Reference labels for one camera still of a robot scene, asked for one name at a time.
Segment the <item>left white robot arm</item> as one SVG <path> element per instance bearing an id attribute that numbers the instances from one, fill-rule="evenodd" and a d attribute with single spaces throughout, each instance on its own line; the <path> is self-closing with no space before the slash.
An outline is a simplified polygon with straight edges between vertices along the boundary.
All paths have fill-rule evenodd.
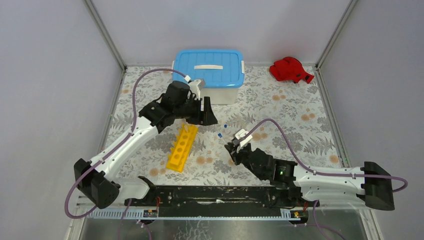
<path id="1" fill-rule="evenodd" d="M 79 159 L 73 166 L 77 189 L 98 209 L 105 209 L 116 199 L 137 199 L 148 206 L 155 200 L 155 192 L 143 180 L 125 182 L 116 176 L 131 156 L 146 142 L 159 135 L 177 119 L 188 124 L 210 126 L 217 124 L 208 96 L 201 97 L 205 82 L 173 81 L 159 99 L 149 102 L 136 114 L 128 128 L 105 152 L 90 161 Z"/>

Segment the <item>blue plastic bin lid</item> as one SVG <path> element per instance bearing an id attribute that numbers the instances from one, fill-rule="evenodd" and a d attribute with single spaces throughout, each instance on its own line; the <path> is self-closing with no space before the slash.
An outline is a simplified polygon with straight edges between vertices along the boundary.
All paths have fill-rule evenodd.
<path id="1" fill-rule="evenodd" d="M 182 50 L 171 68 L 193 80 L 204 80 L 209 89 L 238 89 L 245 79 L 243 55 L 235 49 Z"/>

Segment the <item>white plastic storage bin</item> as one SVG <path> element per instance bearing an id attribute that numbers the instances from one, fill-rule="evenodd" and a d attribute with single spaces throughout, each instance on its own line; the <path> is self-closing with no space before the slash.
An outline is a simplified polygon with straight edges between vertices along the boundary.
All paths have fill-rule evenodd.
<path id="1" fill-rule="evenodd" d="M 210 97 L 213 105 L 231 105 L 236 102 L 245 81 L 245 63 L 238 59 L 174 60 L 172 69 L 179 70 L 194 79 L 203 79 L 202 97 Z"/>

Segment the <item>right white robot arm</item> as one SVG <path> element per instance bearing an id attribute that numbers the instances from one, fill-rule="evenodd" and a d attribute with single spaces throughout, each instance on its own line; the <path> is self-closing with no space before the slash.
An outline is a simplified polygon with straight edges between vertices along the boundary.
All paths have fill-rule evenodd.
<path id="1" fill-rule="evenodd" d="M 282 160 L 251 144 L 243 148 L 228 142 L 224 148 L 235 165 L 243 165 L 261 181 L 288 190 L 287 201 L 299 206 L 304 201 L 368 207 L 381 211 L 395 209 L 391 175 L 375 162 L 363 167 L 305 169 Z"/>

